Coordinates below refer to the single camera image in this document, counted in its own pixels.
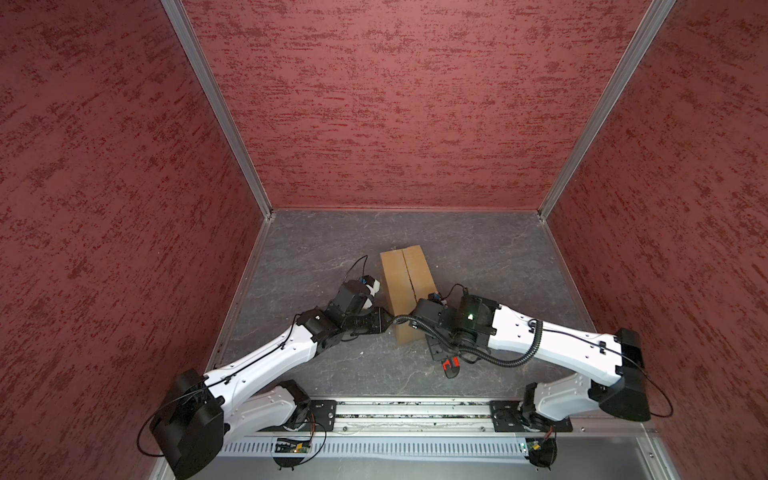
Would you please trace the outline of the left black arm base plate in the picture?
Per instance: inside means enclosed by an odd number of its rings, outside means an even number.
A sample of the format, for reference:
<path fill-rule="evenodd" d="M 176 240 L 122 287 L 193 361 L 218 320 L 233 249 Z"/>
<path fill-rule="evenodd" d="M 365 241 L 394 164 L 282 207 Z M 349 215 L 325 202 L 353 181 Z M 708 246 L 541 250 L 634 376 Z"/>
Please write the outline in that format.
<path fill-rule="evenodd" d="M 310 400 L 300 403 L 283 427 L 288 431 L 332 432 L 338 403 L 334 400 Z"/>

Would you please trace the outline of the brown cardboard express box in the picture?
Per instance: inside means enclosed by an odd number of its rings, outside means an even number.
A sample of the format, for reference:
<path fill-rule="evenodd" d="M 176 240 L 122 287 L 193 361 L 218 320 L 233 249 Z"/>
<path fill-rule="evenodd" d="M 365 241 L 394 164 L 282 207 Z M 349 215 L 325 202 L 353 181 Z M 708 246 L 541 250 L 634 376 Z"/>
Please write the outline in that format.
<path fill-rule="evenodd" d="M 389 311 L 410 314 L 421 299 L 438 292 L 426 257 L 419 245 L 380 254 Z"/>

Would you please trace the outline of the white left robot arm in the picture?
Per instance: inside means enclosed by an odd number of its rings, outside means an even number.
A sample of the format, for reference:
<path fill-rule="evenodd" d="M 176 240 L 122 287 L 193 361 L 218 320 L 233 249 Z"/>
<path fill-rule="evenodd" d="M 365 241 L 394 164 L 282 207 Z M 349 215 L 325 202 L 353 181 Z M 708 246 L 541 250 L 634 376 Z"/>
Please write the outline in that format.
<path fill-rule="evenodd" d="M 204 374 L 190 369 L 178 375 L 143 426 L 174 476 L 193 477 L 225 445 L 249 433 L 302 427 L 310 399 L 295 382 L 279 382 L 278 377 L 339 344 L 345 335 L 384 333 L 393 317 L 375 304 L 380 289 L 370 275 L 347 280 L 326 308 L 298 314 L 287 330 L 261 348 Z"/>

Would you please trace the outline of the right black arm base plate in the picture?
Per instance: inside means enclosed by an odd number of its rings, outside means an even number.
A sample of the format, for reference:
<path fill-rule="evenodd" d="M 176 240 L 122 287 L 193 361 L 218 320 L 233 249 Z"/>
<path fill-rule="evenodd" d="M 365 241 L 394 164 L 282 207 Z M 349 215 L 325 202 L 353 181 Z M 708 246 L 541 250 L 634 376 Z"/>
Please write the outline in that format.
<path fill-rule="evenodd" d="M 495 433 L 572 433 L 569 418 L 549 420 L 538 414 L 523 415 L 519 401 L 495 400 L 489 402 L 490 419 Z"/>

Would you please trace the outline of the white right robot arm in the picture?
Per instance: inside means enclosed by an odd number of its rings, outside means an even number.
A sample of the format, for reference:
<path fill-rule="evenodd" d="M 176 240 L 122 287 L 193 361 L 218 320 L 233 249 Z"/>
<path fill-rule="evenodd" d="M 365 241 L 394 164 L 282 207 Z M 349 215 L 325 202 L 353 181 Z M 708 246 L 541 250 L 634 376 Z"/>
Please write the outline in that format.
<path fill-rule="evenodd" d="M 571 416 L 593 411 L 638 423 L 651 418 L 640 339 L 633 330 L 575 330 L 469 293 L 458 307 L 436 295 L 421 299 L 395 322 L 425 334 L 447 377 L 478 361 L 519 368 L 541 360 L 569 370 L 560 380 L 528 384 L 522 399 L 501 416 L 501 422 L 523 431 L 558 431 Z"/>

